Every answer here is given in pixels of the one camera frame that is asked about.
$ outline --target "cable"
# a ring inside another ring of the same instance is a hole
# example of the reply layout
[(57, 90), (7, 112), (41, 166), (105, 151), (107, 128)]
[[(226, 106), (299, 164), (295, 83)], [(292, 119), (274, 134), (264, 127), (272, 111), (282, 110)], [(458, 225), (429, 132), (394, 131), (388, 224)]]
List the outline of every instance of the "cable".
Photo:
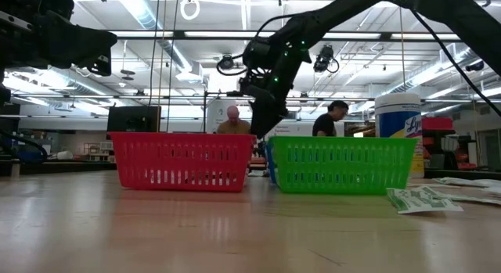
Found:
[(160, 13), (160, 0), (157, 1), (157, 13), (155, 15), (155, 37), (153, 38), (153, 54), (151, 55), (150, 69), (150, 100), (148, 102), (147, 116), (150, 115), (151, 99), (153, 98), (153, 65), (155, 64), (155, 48), (157, 47), (157, 32), (158, 32), (158, 15)]
[(442, 50), (444, 51), (445, 55), (447, 56), (447, 58), (449, 58), (449, 60), (451, 61), (451, 63), (453, 64), (453, 66), (456, 68), (456, 70), (461, 74), (461, 76), (464, 78), (464, 80), (468, 83), (468, 85), (470, 85), (471, 89), (473, 89), (473, 91), (475, 91), (475, 93), (477, 93), (478, 96), (480, 96), (480, 98), (482, 98), (482, 100), (484, 100), (497, 114), (498, 116), (501, 117), (501, 110), (498, 109), (498, 107), (496, 107), (492, 102), (491, 100), (489, 100), (487, 97), (485, 97), (484, 94), (482, 94), (482, 92), (475, 86), (475, 84), (473, 84), (473, 82), (471, 82), (470, 78), (464, 73), (464, 71), (461, 69), (460, 65), (458, 65), (456, 63), (456, 61), (454, 60), (454, 58), (452, 57), (451, 53), (449, 52), (449, 50), (447, 50), (447, 47), (445, 47), (444, 43), (442, 42), (442, 40), (437, 36), (437, 34), (433, 31), (433, 29), (423, 20), (423, 18), (421, 18), (420, 14), (418, 14), (416, 11), (414, 10), (411, 10), (411, 12), (413, 13), (413, 15), (416, 17), (416, 19), (423, 25), (423, 27), (425, 27), (431, 34), (431, 36), (433, 36), (433, 38), (435, 39), (435, 41), (440, 45), (440, 47), (442, 48)]
[(82, 77), (90, 77), (92, 73), (84, 74), (78, 68), (75, 68), (75, 71), (79, 73)]
[(407, 80), (405, 76), (405, 43), (404, 43), (404, 20), (402, 18), (402, 7), (398, 8), (400, 11), (400, 35), (402, 36), (402, 76), (404, 78), (404, 91), (407, 92)]
[(275, 16), (275, 17), (273, 17), (273, 18), (271, 18), (271, 19), (267, 20), (265, 23), (263, 23), (263, 24), (261, 25), (261, 27), (259, 27), (259, 30), (258, 30), (258, 32), (256, 33), (255, 37), (257, 37), (257, 36), (261, 33), (261, 31), (262, 31), (262, 30), (263, 30), (263, 29), (264, 29), (264, 28), (265, 28), (265, 27), (266, 27), (269, 23), (271, 23), (272, 21), (274, 21), (274, 20), (279, 20), (279, 19), (285, 19), (285, 18), (291, 18), (291, 17), (296, 16), (296, 15), (299, 15), (299, 14), (300, 14), (300, 13), (288, 14), (288, 15), (282, 15), (282, 16)]
[[(178, 22), (178, 4), (175, 5), (175, 13), (174, 13), (174, 26), (172, 28), (172, 31), (175, 31), (176, 23)], [(172, 39), (172, 48), (171, 48), (171, 68), (169, 69), (169, 97), (171, 96), (171, 90), (172, 90), (172, 52), (174, 51), (174, 43), (175, 39)], [(167, 106), (167, 127), (165, 128), (165, 132), (169, 132), (169, 118), (171, 117), (171, 98), (168, 100), (168, 106)]]
[[(240, 55), (237, 55), (237, 56), (233, 56), (233, 57), (232, 57), (232, 60), (234, 60), (234, 59), (238, 59), (238, 58), (240, 58), (240, 57), (242, 57), (242, 56), (243, 56), (243, 54), (240, 54)], [(223, 71), (222, 71), (222, 69), (221, 69), (221, 63), (222, 63), (223, 61), (224, 61), (224, 59), (221, 59), (221, 60), (218, 62), (218, 64), (216, 65), (216, 70), (218, 71), (218, 73), (220, 73), (220, 74), (222, 74), (222, 75), (224, 75), (224, 76), (226, 76), (226, 77), (231, 77), (231, 76), (241, 75), (241, 74), (243, 74), (243, 73), (245, 73), (245, 72), (247, 71), (247, 69), (245, 69), (245, 70), (241, 70), (241, 71), (236, 72), (236, 73), (225, 73), (225, 72), (223, 72)]]
[[(12, 156), (13, 158), (15, 159), (19, 159), (19, 161), (21, 163), (43, 163), (47, 160), (47, 151), (45, 151), (44, 147), (42, 147), (41, 145), (39, 145), (38, 143), (36, 142), (33, 142), (33, 141), (30, 141), (30, 140), (26, 140), (25, 138), (21, 138), (19, 136), (15, 136), (15, 135), (11, 135), (3, 130), (0, 129), (0, 136), (3, 136), (3, 137), (0, 137), (0, 147), (3, 148), (3, 150), (5, 152), (7, 152), (10, 156)], [(13, 139), (13, 140), (17, 140), (19, 142), (23, 142), (24, 144), (26, 145), (30, 145), (30, 146), (33, 146), (35, 147), (37, 150), (39, 150), (41, 152), (41, 159), (38, 159), (38, 160), (25, 160), (23, 159), (22, 157), (20, 157), (19, 155), (17, 155), (12, 149), (11, 147), (9, 147), (8, 145), (6, 145), (4, 143), (4, 139)]]
[[(164, 2), (164, 19), (162, 20), (164, 25), (162, 26), (162, 42), (164, 42), (164, 40), (165, 40), (165, 22), (166, 21), (167, 21), (167, 2)], [(162, 117), (162, 109), (160, 106), (160, 95), (162, 93), (162, 91), (161, 91), (162, 90), (162, 74), (164, 73), (164, 71), (162, 70), (163, 65), (164, 65), (164, 51), (162, 51), (161, 55), (160, 55), (160, 76), (158, 78), (157, 117), (158, 117), (159, 121), (157, 122), (157, 132), (160, 132), (160, 119)]]

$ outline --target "fluorescent light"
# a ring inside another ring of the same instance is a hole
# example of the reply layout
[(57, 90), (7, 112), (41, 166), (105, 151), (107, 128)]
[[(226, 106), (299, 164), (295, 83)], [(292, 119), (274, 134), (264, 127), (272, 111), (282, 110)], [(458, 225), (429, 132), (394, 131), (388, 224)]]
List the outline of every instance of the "fluorescent light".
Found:
[(99, 106), (94, 106), (94, 105), (84, 103), (84, 102), (76, 102), (74, 105), (78, 109), (84, 110), (84, 111), (87, 111), (90, 113), (95, 113), (95, 114), (99, 114), (99, 115), (107, 115), (109, 113), (109, 111), (104, 109), (104, 108), (101, 108)]
[[(260, 37), (267, 38), (273, 35), (274, 31), (262, 31)], [(256, 36), (255, 31), (186, 31), (185, 36), (188, 38), (253, 38)], [(378, 39), (379, 33), (363, 33), (363, 32), (332, 32), (324, 35), (325, 39)]]
[(174, 32), (172, 31), (110, 31), (110, 33), (117, 35), (119, 38), (172, 38)]
[(28, 117), (35, 117), (35, 118), (60, 118), (60, 117), (63, 117), (63, 116), (41, 115), (41, 116), (28, 116)]
[[(267, 38), (274, 34), (272, 31), (262, 31), (260, 37)], [(253, 38), (256, 36), (255, 31), (186, 31), (185, 36), (188, 38)]]
[(484, 94), (485, 97), (501, 94), (501, 87), (484, 90), (482, 92), (482, 94)]
[(398, 6), (391, 2), (379, 2), (373, 6), (373, 8), (387, 8), (387, 7), (398, 7)]
[(326, 33), (323, 38), (326, 39), (379, 39), (381, 34), (378, 33), (358, 33), (358, 32), (346, 32), (346, 33)]
[(443, 95), (448, 95), (450, 92), (454, 92), (455, 90), (457, 90), (457, 89), (454, 88), (454, 87), (447, 88), (447, 89), (441, 90), (439, 92), (436, 92), (436, 93), (434, 93), (432, 95), (429, 95), (427, 97), (427, 99), (435, 99), (435, 98), (438, 98), (438, 97), (442, 97)]
[(439, 103), (469, 103), (471, 100), (455, 100), (455, 99), (425, 99), (424, 102), (439, 102)]
[(317, 101), (317, 98), (309, 98), (309, 97), (290, 97), (287, 98), (287, 101)]
[(42, 86), (32, 84), (27, 81), (23, 81), (22, 79), (14, 77), (12, 75), (4, 79), (3, 84), (7, 88), (14, 89), (17, 92), (19, 91), (27, 93), (53, 93), (53, 91), (49, 90), (48, 88), (43, 88)]
[(454, 109), (456, 108), (458, 105), (454, 105), (454, 106), (447, 106), (445, 108), (441, 108), (439, 110), (436, 110), (435, 113), (443, 113), (445, 111), (448, 111), (448, 110), (451, 110), (451, 109)]
[(46, 101), (38, 99), (38, 98), (33, 98), (33, 97), (27, 97), (27, 98), (14, 97), (14, 98), (21, 100), (21, 101), (24, 101), (24, 102), (31, 102), (33, 104), (37, 104), (40, 106), (49, 106), (49, 104)]
[(367, 101), (363, 104), (358, 104), (358, 105), (350, 105), (350, 113), (358, 113), (358, 112), (365, 112), (368, 109), (374, 107), (376, 103), (374, 101)]
[[(438, 38), (444, 40), (457, 40), (461, 41), (460, 37), (456, 34), (437, 34)], [(415, 40), (434, 40), (433, 35), (431, 34), (392, 34), (391, 39), (393, 40), (404, 40), (406, 39), (415, 39)]]
[(3, 118), (21, 118), (21, 117), (28, 117), (28, 116), (18, 116), (18, 115), (0, 115), (0, 117), (3, 117)]

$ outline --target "black robotic arm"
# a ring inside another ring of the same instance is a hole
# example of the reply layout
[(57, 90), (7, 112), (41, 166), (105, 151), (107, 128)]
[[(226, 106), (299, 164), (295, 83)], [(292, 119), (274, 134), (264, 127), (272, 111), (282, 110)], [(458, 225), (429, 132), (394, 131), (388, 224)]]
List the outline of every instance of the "black robotic arm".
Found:
[[(299, 66), (311, 62), (308, 49), (333, 27), (381, 1), (444, 23), (501, 74), (501, 24), (474, 0), (336, 0), (321, 9), (291, 17), (271, 37), (256, 36), (247, 45), (243, 53), (247, 74), (240, 79), (240, 91), (255, 97), (251, 103), (252, 134), (264, 137), (287, 115), (285, 100)], [(256, 74), (258, 69), (266, 74)]]

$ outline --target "black shirt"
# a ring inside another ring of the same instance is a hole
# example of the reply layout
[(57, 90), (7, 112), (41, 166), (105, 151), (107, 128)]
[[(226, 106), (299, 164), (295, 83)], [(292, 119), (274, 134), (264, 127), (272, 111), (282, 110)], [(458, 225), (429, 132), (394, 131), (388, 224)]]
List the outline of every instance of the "black shirt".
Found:
[(312, 135), (316, 136), (319, 131), (323, 131), (327, 136), (336, 136), (336, 128), (334, 128), (334, 119), (328, 114), (324, 113), (313, 124)]

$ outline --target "table surface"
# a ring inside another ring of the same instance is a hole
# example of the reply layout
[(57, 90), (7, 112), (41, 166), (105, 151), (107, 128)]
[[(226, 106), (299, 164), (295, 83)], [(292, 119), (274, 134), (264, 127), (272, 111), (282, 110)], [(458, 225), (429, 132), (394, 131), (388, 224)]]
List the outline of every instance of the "table surface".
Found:
[[(462, 192), (441, 189), (442, 192)], [(501, 210), (383, 196), (145, 192), (116, 171), (0, 180), (0, 272), (499, 272)]]

